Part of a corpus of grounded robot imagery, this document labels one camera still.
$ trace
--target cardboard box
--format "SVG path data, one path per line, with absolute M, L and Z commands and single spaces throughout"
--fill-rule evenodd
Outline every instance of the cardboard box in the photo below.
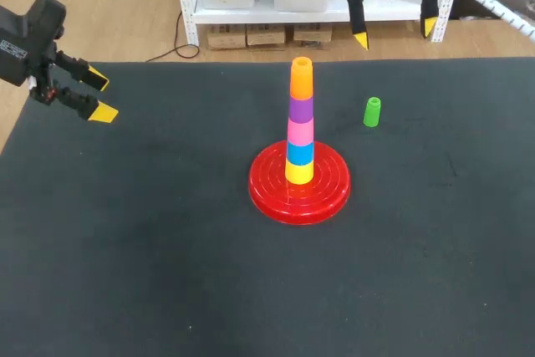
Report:
M 327 23 L 297 24 L 293 30 L 294 41 L 331 42 L 333 26 Z
M 211 25 L 208 29 L 211 49 L 245 48 L 245 26 L 241 24 Z
M 286 42 L 283 24 L 248 24 L 247 45 L 281 45 Z
M 327 49 L 333 37 L 333 26 L 327 23 L 297 24 L 293 42 L 301 48 Z

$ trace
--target shelving unit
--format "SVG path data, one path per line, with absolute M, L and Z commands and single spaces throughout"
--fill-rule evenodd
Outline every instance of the shelving unit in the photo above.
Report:
M 421 0 L 364 0 L 366 21 L 419 20 Z M 432 41 L 440 42 L 446 31 L 453 0 L 441 0 L 441 18 Z M 349 21 L 346 0 L 329 0 L 324 13 L 282 13 L 273 8 L 273 0 L 256 0 L 253 8 L 214 10 L 202 6 L 202 0 L 181 0 L 189 44 L 199 44 L 197 24 L 230 23 L 337 23 Z

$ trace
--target black cable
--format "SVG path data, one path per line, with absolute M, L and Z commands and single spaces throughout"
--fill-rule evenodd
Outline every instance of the black cable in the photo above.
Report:
M 171 49 L 169 52 L 165 52 L 164 54 L 161 54 L 160 56 L 156 56 L 155 58 L 146 60 L 145 63 L 149 63 L 149 62 L 152 62 L 153 60 L 164 58 L 165 56 L 167 56 L 168 54 L 172 54 L 173 52 L 175 52 L 180 58 L 183 58 L 183 59 L 196 58 L 196 56 L 201 52 L 201 50 L 199 49 L 197 45 L 190 45 L 187 43 L 185 45 L 176 46 L 176 43 L 178 42 L 178 24 L 181 21 L 181 17 L 182 17 L 182 12 L 180 12 L 180 14 L 178 15 L 178 18 L 176 19 L 176 31 L 175 31 L 175 42 L 174 42 L 175 47 Z M 178 52 L 180 49 L 187 48 L 187 47 L 195 48 L 196 50 L 195 54 L 192 56 L 185 56 L 184 54 L 180 54 Z
M 172 54 L 173 52 L 176 53 L 176 55 L 179 57 L 179 58 L 183 58 L 183 59 L 193 59 L 193 58 L 196 58 L 197 55 L 201 52 L 201 49 L 197 46 L 197 45 L 190 45 L 190 44 L 185 44 L 185 45 L 181 45 L 181 46 L 177 46 L 177 43 L 178 43 L 178 24 L 180 23 L 181 21 L 181 17 L 182 17 L 182 12 L 180 12 L 178 14 L 178 18 L 176 19 L 176 27 L 175 27 L 175 41 L 173 42 L 174 44 L 174 48 L 171 49 L 169 52 L 165 52 L 164 54 L 161 54 L 160 56 L 156 56 L 155 58 L 152 58 L 152 59 L 148 59 L 145 61 L 145 63 L 149 63 L 149 62 L 152 62 L 153 60 L 157 60 L 157 59 L 161 59 L 161 58 L 164 58 L 165 56 L 167 56 L 168 54 Z M 183 49 L 183 48 L 188 48 L 188 47 L 192 47 L 196 50 L 195 54 L 193 54 L 192 56 L 185 56 L 184 54 L 181 54 L 179 52 L 180 49 Z

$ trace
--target purple ring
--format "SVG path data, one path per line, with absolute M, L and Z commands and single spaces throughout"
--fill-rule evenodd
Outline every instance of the purple ring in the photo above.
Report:
M 290 96 L 290 120 L 293 123 L 308 123 L 313 116 L 313 96 L 306 100 L 297 100 Z

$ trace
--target blue ring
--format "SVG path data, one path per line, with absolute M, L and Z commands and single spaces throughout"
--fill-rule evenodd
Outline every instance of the blue ring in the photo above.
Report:
M 314 143 L 305 146 L 297 146 L 288 142 L 286 151 L 288 161 L 296 166 L 305 166 L 314 160 Z

